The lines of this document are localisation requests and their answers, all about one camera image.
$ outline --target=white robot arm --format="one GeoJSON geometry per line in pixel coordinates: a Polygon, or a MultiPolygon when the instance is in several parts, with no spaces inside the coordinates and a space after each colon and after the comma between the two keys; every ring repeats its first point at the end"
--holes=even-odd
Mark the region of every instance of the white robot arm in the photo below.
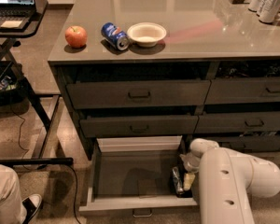
{"type": "Polygon", "coordinates": [[[189,172],[199,167],[202,224],[253,224],[247,193],[272,197],[280,191],[277,165],[214,141],[193,140],[190,154],[182,159],[189,172]]]}

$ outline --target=black shoe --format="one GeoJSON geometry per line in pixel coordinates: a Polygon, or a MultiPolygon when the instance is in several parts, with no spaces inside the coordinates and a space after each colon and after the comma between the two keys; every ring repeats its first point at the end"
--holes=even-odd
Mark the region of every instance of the black shoe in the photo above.
{"type": "Polygon", "coordinates": [[[39,210],[40,205],[42,204],[42,198],[38,194],[30,195],[22,201],[23,206],[27,210],[26,219],[22,224],[28,224],[29,221],[35,216],[39,210]]]}

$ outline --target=beige pants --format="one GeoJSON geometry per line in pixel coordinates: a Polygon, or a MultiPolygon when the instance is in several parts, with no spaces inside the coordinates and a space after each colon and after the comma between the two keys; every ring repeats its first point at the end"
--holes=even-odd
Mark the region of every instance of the beige pants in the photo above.
{"type": "Polygon", "coordinates": [[[0,165],[0,224],[21,224],[26,215],[17,173],[0,165]]]}

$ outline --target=brown floor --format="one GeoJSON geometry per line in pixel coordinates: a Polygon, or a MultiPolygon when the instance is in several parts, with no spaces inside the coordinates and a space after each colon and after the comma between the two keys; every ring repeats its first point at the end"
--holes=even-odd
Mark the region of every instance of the brown floor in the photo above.
{"type": "MultiPolygon", "coordinates": [[[[47,58],[68,14],[69,9],[49,9],[37,35],[21,40],[21,46],[12,49],[12,53],[18,63],[22,64],[23,72],[36,92],[59,93],[47,58]]],[[[46,109],[49,108],[50,100],[50,98],[42,99],[46,109]]],[[[30,158],[41,127],[39,117],[26,100],[14,105],[1,106],[0,159],[30,158]]],[[[269,158],[280,165],[280,152],[256,155],[269,158]]],[[[43,157],[74,158],[78,186],[76,210],[81,223],[200,223],[199,207],[190,208],[186,213],[159,214],[150,218],[81,217],[78,212],[79,200],[81,195],[85,194],[82,190],[88,181],[91,162],[84,153],[62,99],[59,102],[43,157]]],[[[73,207],[76,192],[76,178],[73,171],[62,165],[48,166],[41,170],[35,168],[34,166],[16,167],[22,196],[32,193],[40,193],[43,196],[44,206],[35,223],[77,223],[73,207]]],[[[280,193],[270,199],[252,198],[251,205],[257,224],[280,224],[280,193]]]]}

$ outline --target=apple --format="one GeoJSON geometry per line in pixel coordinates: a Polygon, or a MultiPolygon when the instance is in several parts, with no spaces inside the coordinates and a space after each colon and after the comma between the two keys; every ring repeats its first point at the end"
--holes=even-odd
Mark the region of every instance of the apple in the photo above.
{"type": "Polygon", "coordinates": [[[65,31],[65,40],[74,49],[80,49],[86,45],[87,32],[81,26],[70,26],[65,31]]]}

